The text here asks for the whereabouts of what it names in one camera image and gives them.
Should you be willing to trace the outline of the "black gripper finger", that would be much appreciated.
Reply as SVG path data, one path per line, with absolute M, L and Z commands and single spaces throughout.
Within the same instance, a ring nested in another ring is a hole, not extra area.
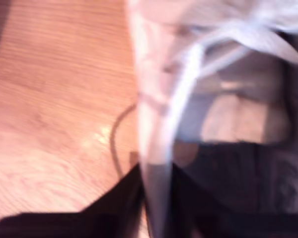
M 227 238 L 221 227 L 228 208 L 200 188 L 181 168 L 172 168 L 168 211 L 170 238 Z
M 81 214 L 90 238 L 136 238 L 139 233 L 144 188 L 135 165 L 111 190 Z

